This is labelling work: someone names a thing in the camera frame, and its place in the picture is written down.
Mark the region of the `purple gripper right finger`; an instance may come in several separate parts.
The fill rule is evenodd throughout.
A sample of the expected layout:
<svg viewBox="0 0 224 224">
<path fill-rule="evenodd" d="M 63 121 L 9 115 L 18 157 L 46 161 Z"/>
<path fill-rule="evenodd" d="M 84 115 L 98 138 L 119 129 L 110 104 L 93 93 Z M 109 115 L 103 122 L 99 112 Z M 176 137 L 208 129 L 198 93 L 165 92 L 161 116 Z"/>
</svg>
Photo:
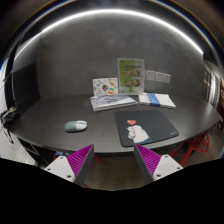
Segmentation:
<svg viewBox="0 0 224 224">
<path fill-rule="evenodd" d="M 168 154 L 159 155 L 139 144 L 134 145 L 134 157 L 146 184 L 182 169 L 182 166 Z"/>
</svg>

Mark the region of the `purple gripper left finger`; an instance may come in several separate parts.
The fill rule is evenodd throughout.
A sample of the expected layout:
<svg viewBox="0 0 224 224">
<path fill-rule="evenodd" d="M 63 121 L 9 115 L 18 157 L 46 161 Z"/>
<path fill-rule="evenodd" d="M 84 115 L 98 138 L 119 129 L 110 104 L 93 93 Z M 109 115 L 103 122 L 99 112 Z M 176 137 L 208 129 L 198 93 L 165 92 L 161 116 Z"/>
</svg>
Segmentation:
<svg viewBox="0 0 224 224">
<path fill-rule="evenodd" d="M 83 186 L 93 157 L 94 145 L 91 144 L 67 157 L 59 156 L 45 168 L 45 171 Z"/>
</svg>

